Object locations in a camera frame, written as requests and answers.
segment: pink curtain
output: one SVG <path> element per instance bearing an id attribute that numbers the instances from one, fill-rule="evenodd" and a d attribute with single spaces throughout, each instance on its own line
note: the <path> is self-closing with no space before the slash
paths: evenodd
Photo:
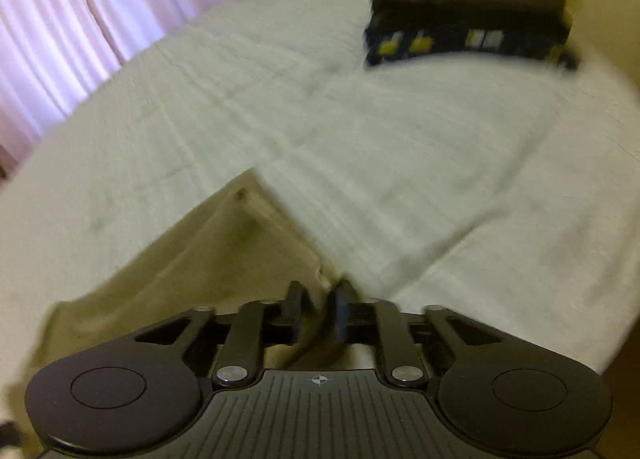
<path id="1" fill-rule="evenodd" d="M 11 172 L 122 64 L 223 1 L 0 0 L 0 166 Z"/>

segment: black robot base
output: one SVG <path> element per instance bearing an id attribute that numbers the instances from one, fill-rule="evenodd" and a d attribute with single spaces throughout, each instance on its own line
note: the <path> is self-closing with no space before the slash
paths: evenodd
<path id="1" fill-rule="evenodd" d="M 197 307 L 41 370 L 26 406 L 44 458 L 598 457 L 611 399 L 588 367 L 439 306 L 360 302 L 347 281 L 330 299 L 375 369 L 263 368 L 298 338 L 297 282 L 236 314 Z"/>

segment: white tablecloth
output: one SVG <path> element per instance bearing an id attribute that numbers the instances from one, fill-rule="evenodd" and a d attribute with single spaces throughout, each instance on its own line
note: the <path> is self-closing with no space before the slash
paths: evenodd
<path id="1" fill-rule="evenodd" d="M 0 383 L 52 303 L 254 165 L 366 295 L 603 370 L 640 307 L 633 90 L 599 60 L 577 76 L 462 54 L 364 70 L 368 17 L 368 0 L 225 4 L 51 132 L 0 193 Z"/>

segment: yellow label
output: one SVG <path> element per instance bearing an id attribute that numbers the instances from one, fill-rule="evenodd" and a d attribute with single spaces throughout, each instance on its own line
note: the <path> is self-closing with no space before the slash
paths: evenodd
<path id="1" fill-rule="evenodd" d="M 383 40 L 380 42 L 378 54 L 396 54 L 398 43 L 395 40 Z"/>
<path id="2" fill-rule="evenodd" d="M 411 42 L 411 51 L 417 53 L 428 53 L 433 47 L 433 39 L 430 36 L 419 36 Z"/>
<path id="3" fill-rule="evenodd" d="M 469 30 L 466 33 L 465 47 L 471 49 L 482 48 L 482 43 L 484 42 L 485 35 L 485 30 Z"/>

